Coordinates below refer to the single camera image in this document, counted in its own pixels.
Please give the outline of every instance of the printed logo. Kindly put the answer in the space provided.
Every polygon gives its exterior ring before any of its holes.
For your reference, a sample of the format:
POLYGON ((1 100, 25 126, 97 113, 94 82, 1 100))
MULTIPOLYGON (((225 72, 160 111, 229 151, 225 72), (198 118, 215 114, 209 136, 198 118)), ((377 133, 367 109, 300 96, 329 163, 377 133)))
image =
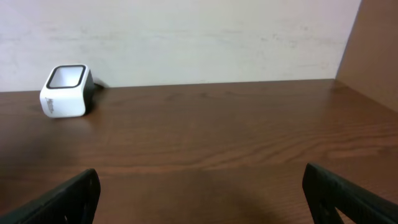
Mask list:
POLYGON ((54 111, 54 106, 52 105, 52 99, 46 97, 45 100, 47 101, 47 106, 49 106, 50 113, 52 113, 54 111))

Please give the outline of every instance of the small white object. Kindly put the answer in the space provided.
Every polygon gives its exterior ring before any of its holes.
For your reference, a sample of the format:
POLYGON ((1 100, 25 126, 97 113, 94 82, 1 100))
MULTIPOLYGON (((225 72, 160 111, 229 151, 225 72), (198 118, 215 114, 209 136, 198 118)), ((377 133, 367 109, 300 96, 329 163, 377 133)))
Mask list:
POLYGON ((82 116, 91 105, 94 87, 87 65, 55 67, 40 92, 43 112, 51 118, 82 116))

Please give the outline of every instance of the white cube device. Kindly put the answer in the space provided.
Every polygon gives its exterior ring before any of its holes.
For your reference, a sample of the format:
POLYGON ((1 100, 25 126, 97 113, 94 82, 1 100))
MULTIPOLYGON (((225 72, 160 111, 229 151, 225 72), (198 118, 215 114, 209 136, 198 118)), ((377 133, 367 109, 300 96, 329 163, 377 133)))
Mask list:
POLYGON ((94 94, 94 82, 87 65, 55 67, 40 92, 44 113, 51 118, 84 115, 94 94))

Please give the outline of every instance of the wood grain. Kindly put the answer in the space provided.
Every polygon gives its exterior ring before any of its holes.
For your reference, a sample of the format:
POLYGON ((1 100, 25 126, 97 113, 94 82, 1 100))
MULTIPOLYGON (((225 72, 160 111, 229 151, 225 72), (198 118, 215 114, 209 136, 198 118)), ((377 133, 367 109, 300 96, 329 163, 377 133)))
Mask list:
POLYGON ((363 0, 337 79, 398 111, 398 2, 363 0))
POLYGON ((309 161, 398 202, 398 115, 333 80, 113 88, 68 119, 38 99, 0 94, 0 213, 90 167, 95 223, 310 223, 309 161))

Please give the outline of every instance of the wooden table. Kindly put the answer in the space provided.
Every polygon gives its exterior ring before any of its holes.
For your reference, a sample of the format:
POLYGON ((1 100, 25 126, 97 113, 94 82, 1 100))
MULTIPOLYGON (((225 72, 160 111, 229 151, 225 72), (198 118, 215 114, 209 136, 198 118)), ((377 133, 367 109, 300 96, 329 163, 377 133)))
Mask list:
POLYGON ((81 118, 0 94, 0 213, 95 168, 95 223, 311 223, 317 162, 398 202, 398 115, 333 80, 113 88, 81 118))

